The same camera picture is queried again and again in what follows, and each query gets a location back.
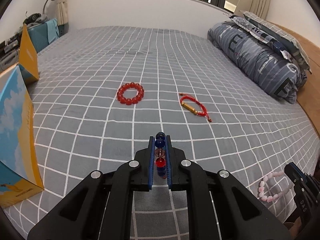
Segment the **red cord bracelet gold tube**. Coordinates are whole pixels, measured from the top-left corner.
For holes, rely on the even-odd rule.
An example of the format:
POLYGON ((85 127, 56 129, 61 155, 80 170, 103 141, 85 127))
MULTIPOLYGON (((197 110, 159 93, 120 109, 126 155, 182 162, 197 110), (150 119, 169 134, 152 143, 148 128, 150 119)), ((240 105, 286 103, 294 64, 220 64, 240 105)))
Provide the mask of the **red cord bracelet gold tube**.
POLYGON ((186 93, 179 93, 180 105, 188 110, 190 113, 196 116, 201 116, 207 119, 208 122, 212 122, 211 117, 204 104, 199 102, 195 97, 186 93))

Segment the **grey checked bed sheet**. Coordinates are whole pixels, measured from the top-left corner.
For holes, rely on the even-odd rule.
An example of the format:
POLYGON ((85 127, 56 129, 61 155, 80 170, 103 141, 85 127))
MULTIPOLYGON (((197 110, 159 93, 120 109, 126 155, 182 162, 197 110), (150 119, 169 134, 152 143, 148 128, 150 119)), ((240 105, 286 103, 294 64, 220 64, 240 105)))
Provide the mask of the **grey checked bed sheet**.
POLYGON ((229 171, 253 194, 294 162, 312 174, 319 137, 300 105, 277 101, 210 41, 134 27, 80 29, 38 55, 28 90, 44 191, 5 210, 26 237, 91 171, 115 171, 157 132, 207 171, 229 171), (180 105, 205 105, 212 122, 180 105))

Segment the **wooden headboard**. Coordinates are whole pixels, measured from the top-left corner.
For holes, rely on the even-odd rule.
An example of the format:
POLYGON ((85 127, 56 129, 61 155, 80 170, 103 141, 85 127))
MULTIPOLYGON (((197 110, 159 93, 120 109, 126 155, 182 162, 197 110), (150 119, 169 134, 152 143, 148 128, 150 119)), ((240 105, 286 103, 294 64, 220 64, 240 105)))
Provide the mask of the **wooden headboard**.
POLYGON ((305 37, 287 29, 281 25, 275 24, 279 28, 283 29, 287 33, 291 34, 295 37, 302 48, 305 50, 309 57, 309 66, 312 73, 308 73, 308 80, 306 84, 301 88, 298 92, 297 101, 307 114, 308 118, 310 119, 314 129, 316 130, 317 134, 319 135, 319 121, 320 121, 320 85, 319 85, 319 47, 316 46, 314 43, 306 39, 305 37))

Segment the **folded blue patterned duvet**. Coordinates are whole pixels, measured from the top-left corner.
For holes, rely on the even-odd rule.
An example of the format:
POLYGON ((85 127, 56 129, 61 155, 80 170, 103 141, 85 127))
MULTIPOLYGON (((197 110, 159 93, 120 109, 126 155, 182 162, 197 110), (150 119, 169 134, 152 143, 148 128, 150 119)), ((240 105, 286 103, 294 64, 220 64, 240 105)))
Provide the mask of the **folded blue patterned duvet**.
POLYGON ((294 63, 232 21, 214 25, 208 30, 208 38, 265 93, 290 104, 296 103, 306 74, 294 63))

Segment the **blue yellow storage box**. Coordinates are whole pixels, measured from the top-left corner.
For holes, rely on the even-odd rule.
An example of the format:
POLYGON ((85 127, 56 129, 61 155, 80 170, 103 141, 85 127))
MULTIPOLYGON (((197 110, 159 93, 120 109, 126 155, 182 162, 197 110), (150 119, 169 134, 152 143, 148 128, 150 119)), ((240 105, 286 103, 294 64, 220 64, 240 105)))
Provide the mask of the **blue yellow storage box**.
POLYGON ((33 103, 19 66, 1 74, 1 207, 15 205, 44 190, 33 128, 33 103))

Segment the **grey checked pillow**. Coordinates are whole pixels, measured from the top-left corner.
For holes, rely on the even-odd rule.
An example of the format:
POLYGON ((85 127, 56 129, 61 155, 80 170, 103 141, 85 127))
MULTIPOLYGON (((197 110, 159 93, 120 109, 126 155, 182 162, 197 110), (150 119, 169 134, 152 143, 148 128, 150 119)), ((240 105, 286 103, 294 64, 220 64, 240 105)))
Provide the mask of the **grey checked pillow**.
POLYGON ((252 12, 244 11, 243 15, 244 17, 232 15, 230 18, 259 41, 277 49, 283 57, 291 55, 290 59, 294 59, 301 69, 312 73, 309 57, 295 37, 252 12))

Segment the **yellow box lid flap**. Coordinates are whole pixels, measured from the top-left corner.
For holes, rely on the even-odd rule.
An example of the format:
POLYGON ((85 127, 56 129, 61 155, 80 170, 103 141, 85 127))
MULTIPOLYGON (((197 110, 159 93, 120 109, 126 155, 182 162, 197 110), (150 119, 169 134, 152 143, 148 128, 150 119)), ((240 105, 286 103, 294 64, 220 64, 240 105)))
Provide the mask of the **yellow box lid flap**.
POLYGON ((18 65, 26 85, 39 81, 37 52, 30 39, 27 26, 24 24, 19 49, 18 65))

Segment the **beige left curtain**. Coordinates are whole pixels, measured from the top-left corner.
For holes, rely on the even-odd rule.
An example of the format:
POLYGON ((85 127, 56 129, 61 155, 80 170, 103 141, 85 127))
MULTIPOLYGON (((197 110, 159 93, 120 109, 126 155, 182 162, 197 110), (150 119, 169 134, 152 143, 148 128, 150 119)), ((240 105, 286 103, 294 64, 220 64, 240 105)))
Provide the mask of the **beige left curtain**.
POLYGON ((68 23, 67 0, 57 0, 56 18, 57 18, 57 25, 64 25, 68 23))

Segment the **teal suitcase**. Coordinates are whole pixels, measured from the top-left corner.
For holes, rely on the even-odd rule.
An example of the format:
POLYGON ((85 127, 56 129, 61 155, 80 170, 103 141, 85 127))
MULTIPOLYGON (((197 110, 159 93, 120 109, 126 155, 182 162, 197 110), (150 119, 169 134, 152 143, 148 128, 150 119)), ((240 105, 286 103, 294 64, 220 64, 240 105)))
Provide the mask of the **teal suitcase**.
POLYGON ((37 53, 49 46, 60 37, 57 19, 28 28, 28 34, 37 53))

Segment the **dark clothes pile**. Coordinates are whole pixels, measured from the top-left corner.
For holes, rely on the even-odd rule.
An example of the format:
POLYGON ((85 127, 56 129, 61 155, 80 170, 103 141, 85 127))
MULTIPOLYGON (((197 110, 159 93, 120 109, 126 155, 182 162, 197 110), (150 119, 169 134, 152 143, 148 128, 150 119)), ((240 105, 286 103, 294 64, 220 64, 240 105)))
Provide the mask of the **dark clothes pile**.
POLYGON ((40 14, 40 13, 34 13, 27 17, 24 21, 23 24, 25 25, 35 25, 35 24, 40 24, 48 21, 48 16, 45 14, 40 14))

